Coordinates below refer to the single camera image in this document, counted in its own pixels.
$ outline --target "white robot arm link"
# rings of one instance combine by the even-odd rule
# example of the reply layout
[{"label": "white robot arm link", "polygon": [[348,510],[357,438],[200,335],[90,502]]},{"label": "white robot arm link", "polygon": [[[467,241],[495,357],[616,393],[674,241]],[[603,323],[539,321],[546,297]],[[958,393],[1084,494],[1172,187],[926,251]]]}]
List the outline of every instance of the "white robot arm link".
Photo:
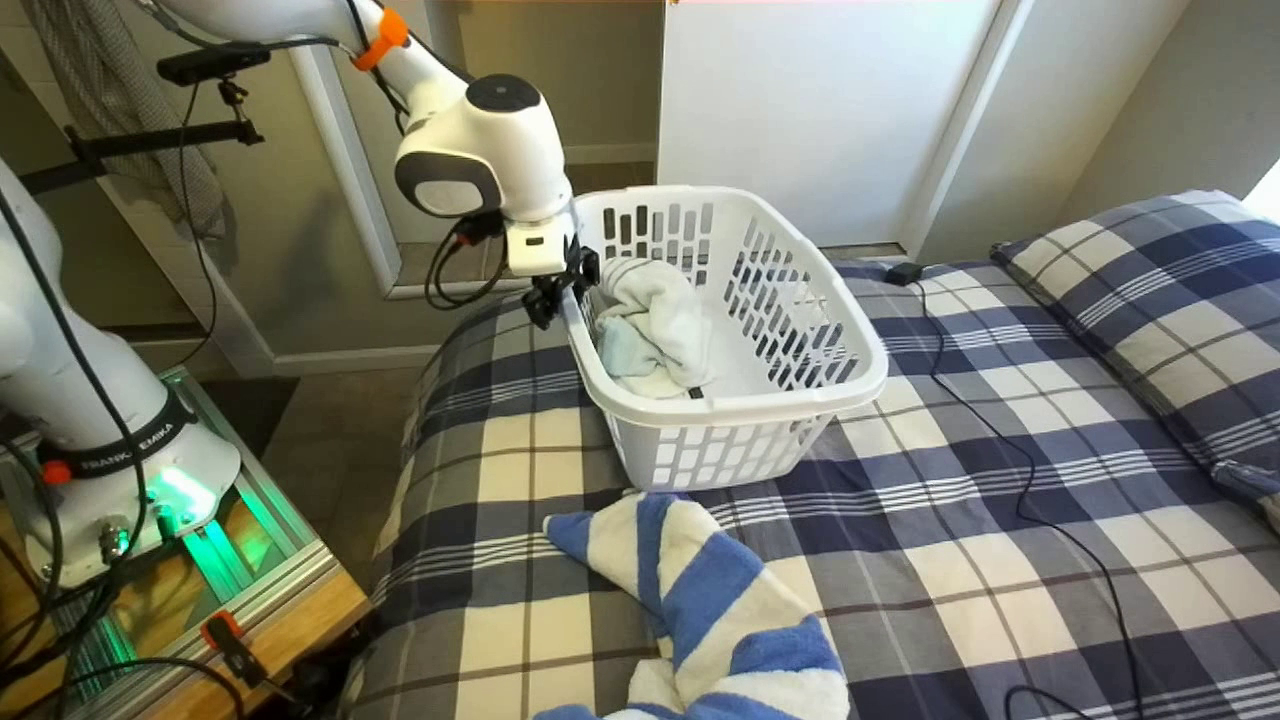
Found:
[{"label": "white robot arm link", "polygon": [[285,44],[329,37],[357,69],[378,62],[407,102],[400,193],[433,214],[500,211],[518,275],[566,271],[572,187],[546,96],[522,77],[459,78],[378,0],[147,0],[221,38]]}]

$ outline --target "plastic basket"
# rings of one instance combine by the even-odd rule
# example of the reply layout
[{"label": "plastic basket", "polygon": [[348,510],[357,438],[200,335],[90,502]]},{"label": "plastic basket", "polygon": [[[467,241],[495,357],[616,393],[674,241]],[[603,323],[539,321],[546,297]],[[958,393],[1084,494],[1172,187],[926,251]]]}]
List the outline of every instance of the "plastic basket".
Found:
[{"label": "plastic basket", "polygon": [[572,357],[631,485],[700,493],[785,476],[834,417],[883,386],[883,345],[850,285],[760,196],[662,183],[579,196],[576,214],[603,271],[628,255],[678,265],[714,327],[704,396],[652,400],[603,371],[590,308],[566,292]]}]

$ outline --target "blue plaid blanket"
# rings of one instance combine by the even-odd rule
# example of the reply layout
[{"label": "blue plaid blanket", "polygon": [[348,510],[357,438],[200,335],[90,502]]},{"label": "blue plaid blanket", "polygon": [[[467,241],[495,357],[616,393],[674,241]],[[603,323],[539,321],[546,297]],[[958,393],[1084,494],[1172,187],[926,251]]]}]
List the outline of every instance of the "blue plaid blanket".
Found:
[{"label": "blue plaid blanket", "polygon": [[[820,609],[857,715],[1060,711],[1045,691],[1084,715],[1280,715],[1278,536],[999,268],[845,275],[894,350],[883,396],[792,476],[696,498]],[[482,313],[407,426],[385,633],[346,711],[626,707],[657,635],[539,536],[626,493],[566,335]]]}]

